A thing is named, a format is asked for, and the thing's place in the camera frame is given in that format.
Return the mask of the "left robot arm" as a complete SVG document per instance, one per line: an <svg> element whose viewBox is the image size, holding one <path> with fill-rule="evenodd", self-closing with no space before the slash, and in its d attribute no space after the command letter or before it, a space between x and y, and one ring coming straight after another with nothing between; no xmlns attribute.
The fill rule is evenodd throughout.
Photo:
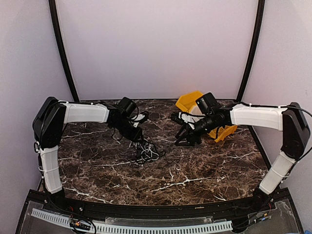
<svg viewBox="0 0 312 234"><path fill-rule="evenodd" d="M69 208L68 200L57 194L62 190L58 149L65 125L76 122L106 123L108 127L118 130L122 137L140 142L143 130L139 124L144 123L149 114L143 112L132 116L136 109L137 105L127 97L113 105L103 101L84 103L62 101L55 97L46 99L32 124L34 148L39 155L39 169L45 188L54 194L49 203L57 212L63 213Z"/></svg>

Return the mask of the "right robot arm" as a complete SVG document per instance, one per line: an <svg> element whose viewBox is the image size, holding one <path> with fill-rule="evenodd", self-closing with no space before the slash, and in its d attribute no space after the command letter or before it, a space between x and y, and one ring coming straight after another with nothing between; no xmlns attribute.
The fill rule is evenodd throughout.
<svg viewBox="0 0 312 234"><path fill-rule="evenodd" d="M175 136L176 146L195 146L201 143L202 135L232 125L264 127L283 133L279 155L260 182L260 192L249 200L249 208L254 212L260 211L268 203L266 195L270 195L294 166L310 153L306 147L311 130L304 116L308 111L297 102L284 106L244 102L223 105L212 93L202 95L195 102L201 112L199 115L183 111L171 114L171 120L181 125Z"/></svg>

